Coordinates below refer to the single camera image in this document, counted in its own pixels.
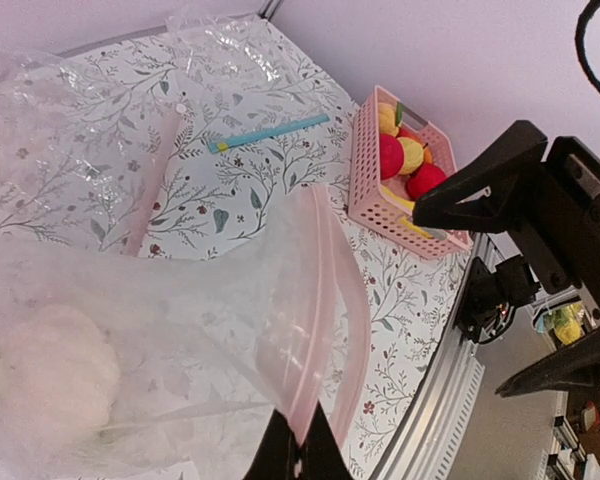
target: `table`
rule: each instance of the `table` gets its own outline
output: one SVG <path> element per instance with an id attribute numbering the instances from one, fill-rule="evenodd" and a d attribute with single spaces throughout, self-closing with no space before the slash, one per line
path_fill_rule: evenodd
<path id="1" fill-rule="evenodd" d="M 332 186 L 367 287 L 372 315 L 369 369 L 343 455 L 355 478 L 368 478 L 410 405 L 440 341 L 461 284 L 467 254 L 422 261 L 346 218 L 351 122 L 357 105 L 336 82 L 269 25 L 271 42 L 319 96 L 330 121 L 219 155 L 202 144 L 206 123 L 185 125 L 174 146 L 141 256 L 212 259 L 254 238 L 267 212 L 284 195 L 312 183 Z M 173 65 L 164 35 L 125 40 L 81 54 L 74 62 L 114 79 L 132 96 L 170 88 Z M 145 127 L 118 102 L 117 122 Z M 151 149 L 151 136 L 146 148 Z M 124 166 L 130 172 L 132 162 Z M 321 402 L 328 412 L 341 378 L 347 329 L 341 321 Z M 189 480 L 191 465 L 176 465 L 138 479 Z"/>

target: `white wall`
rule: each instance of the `white wall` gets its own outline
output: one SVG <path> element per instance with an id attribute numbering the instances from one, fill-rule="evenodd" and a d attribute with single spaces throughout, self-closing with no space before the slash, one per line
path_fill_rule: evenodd
<path id="1" fill-rule="evenodd" d="M 274 23 L 358 101 L 374 84 L 442 128 L 459 165 L 518 118 L 600 155 L 600 96 L 576 61 L 584 0 L 285 0 Z M 600 11 L 587 37 L 600 77 Z"/>
<path id="2" fill-rule="evenodd" d="M 264 0 L 0 0 L 0 43 L 52 53 L 161 26 L 183 5 L 202 16 L 257 12 Z"/>

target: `transparent plastic bag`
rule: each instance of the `transparent plastic bag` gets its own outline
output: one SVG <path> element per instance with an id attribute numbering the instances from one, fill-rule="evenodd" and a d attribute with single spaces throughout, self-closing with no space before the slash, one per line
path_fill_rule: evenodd
<path id="1" fill-rule="evenodd" d="M 256 17 L 169 18 L 180 67 L 178 84 L 206 129 L 213 153 L 328 120 L 313 84 L 304 82 Z"/>
<path id="2" fill-rule="evenodd" d="M 39 392 L 23 392 L 22 414 L 1 390 L 0 459 L 31 479 L 126 476 L 190 458 L 201 480 L 238 480 L 253 459 L 271 405 L 285 415 L 299 443 L 304 441 L 339 298 L 352 338 L 330 418 L 342 444 L 366 373 L 369 306 L 322 187 L 287 197 L 262 236 L 206 262 L 105 256 L 2 236 L 0 372 L 16 375 L 22 365 L 42 362 L 56 367 L 40 375 L 40 382 L 61 382 L 56 377 L 75 355 L 90 378 L 104 370 L 111 379 L 116 367 L 105 361 L 111 348 L 120 374 L 108 421 L 69 434 L 66 426 L 52 428 L 55 419 L 40 428 L 39 412 L 46 410 L 34 401 Z M 59 314 L 49 313 L 59 308 L 80 312 L 96 328 L 72 330 L 79 318 L 59 322 Z M 49 322 L 68 330 L 50 331 Z M 44 339 L 37 356 L 10 351 L 23 332 L 34 345 Z M 76 344 L 82 338 L 97 345 Z M 57 352 L 65 350 L 67 359 L 58 359 Z M 105 353 L 88 355 L 93 351 Z M 100 366 L 85 363 L 87 356 Z M 86 373 L 76 371 L 71 382 L 83 385 L 81 375 Z M 39 387 L 37 378 L 27 380 L 32 390 Z M 22 382 L 17 388 L 27 384 Z M 82 401 L 63 397 L 71 382 L 56 385 L 49 399 L 63 412 Z M 110 380 L 98 385 L 112 391 Z"/>
<path id="3" fill-rule="evenodd" d="M 97 70 L 0 51 L 0 233 L 137 253 L 127 243 L 157 196 L 173 108 Z M 150 128 L 162 142 L 145 148 Z"/>

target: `plastic bag on floor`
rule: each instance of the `plastic bag on floor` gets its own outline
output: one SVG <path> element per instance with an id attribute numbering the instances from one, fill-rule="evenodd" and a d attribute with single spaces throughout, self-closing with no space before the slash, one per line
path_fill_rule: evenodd
<path id="1" fill-rule="evenodd" d="M 340 298 L 352 341 L 330 424 L 342 444 L 369 306 L 323 188 L 287 197 L 262 236 L 206 262 L 0 236 L 0 459 L 28 480 L 189 458 L 202 480 L 239 480 L 272 405 L 304 441 Z"/>
<path id="2" fill-rule="evenodd" d="M 137 253 L 128 244 L 157 196 L 172 111 L 97 68 L 0 51 L 0 234 Z"/>
<path id="3" fill-rule="evenodd" d="M 199 19 L 185 11 L 167 26 L 180 67 L 178 84 L 192 104 L 190 128 L 205 130 L 212 152 L 328 120 L 315 85 L 280 54 L 267 21 Z"/>

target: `plastic basket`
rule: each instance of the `plastic basket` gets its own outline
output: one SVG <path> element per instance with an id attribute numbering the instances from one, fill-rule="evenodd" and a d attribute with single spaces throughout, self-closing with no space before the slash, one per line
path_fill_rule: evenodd
<path id="1" fill-rule="evenodd" d="M 465 231 L 421 230 L 411 223 L 413 202 L 404 188 L 404 180 L 380 181 L 380 144 L 378 103 L 397 106 L 397 97 L 376 87 L 354 118 L 353 160 L 349 188 L 349 217 L 425 259 L 440 258 L 452 252 L 468 250 L 472 241 Z M 410 110 L 405 111 L 416 133 L 431 149 L 435 164 L 447 176 L 457 170 L 447 136 L 432 123 Z"/>

